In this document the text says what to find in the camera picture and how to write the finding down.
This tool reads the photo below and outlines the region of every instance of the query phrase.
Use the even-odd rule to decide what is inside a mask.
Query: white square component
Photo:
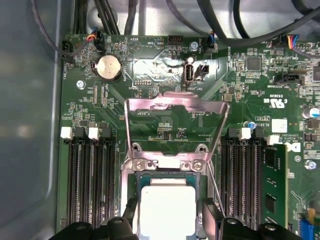
[[[141,190],[140,233],[155,239],[186,239],[196,232],[192,186],[152,185]]]
[[[247,140],[251,138],[251,129],[250,127],[243,127],[240,129],[240,133],[238,135],[239,140]]]
[[[285,134],[288,132],[288,120],[287,119],[272,119],[271,131],[273,133]]]
[[[62,139],[72,139],[72,128],[70,126],[62,126],[60,137]]]
[[[99,128],[89,127],[88,137],[92,140],[99,140]]]
[[[267,145],[274,145],[274,144],[279,143],[280,136],[279,135],[270,135],[268,137],[265,137],[264,140],[266,140]]]

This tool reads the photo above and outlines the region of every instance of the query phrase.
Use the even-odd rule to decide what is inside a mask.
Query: capacitor
[[[303,110],[302,116],[305,119],[318,118],[320,117],[320,110],[316,107],[307,107]]]
[[[122,63],[112,54],[102,56],[91,67],[92,71],[101,77],[104,82],[115,82],[123,75]]]
[[[254,130],[254,129],[256,129],[257,124],[253,121],[246,121],[246,122],[244,122],[243,127],[250,128],[251,130]]]

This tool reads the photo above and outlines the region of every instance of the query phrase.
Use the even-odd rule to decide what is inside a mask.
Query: white label
[[[288,100],[281,98],[265,98],[263,99],[263,102],[265,104],[270,104],[269,106],[272,109],[284,109],[288,103]]]
[[[288,120],[287,119],[272,119],[271,131],[278,134],[286,134],[288,132]]]

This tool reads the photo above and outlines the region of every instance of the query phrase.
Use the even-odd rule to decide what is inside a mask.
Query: small black connector
[[[297,73],[283,73],[273,77],[273,82],[275,85],[278,84],[299,84],[301,86],[305,85],[305,80],[301,74]]]
[[[74,45],[69,40],[63,40],[61,43],[61,48],[67,53],[72,53],[74,51]],[[74,63],[74,58],[72,56],[63,55],[61,56],[61,58],[68,64]]]
[[[105,44],[105,36],[102,32],[96,31],[95,33],[96,39],[93,40],[93,45],[95,46],[96,50],[99,52],[105,52],[106,51],[106,44]]]
[[[195,77],[201,77],[203,78],[209,73],[209,65],[202,65],[200,64],[198,68],[195,71]]]
[[[289,46],[287,35],[280,35],[276,39],[273,39],[271,45],[273,48],[287,48]]]

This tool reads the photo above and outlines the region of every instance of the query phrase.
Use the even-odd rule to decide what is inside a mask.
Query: cable connector
[[[62,50],[66,53],[72,53],[74,51],[74,45],[69,40],[63,40],[61,43],[61,47]],[[61,58],[68,64],[74,63],[74,58],[72,56],[62,55]]]

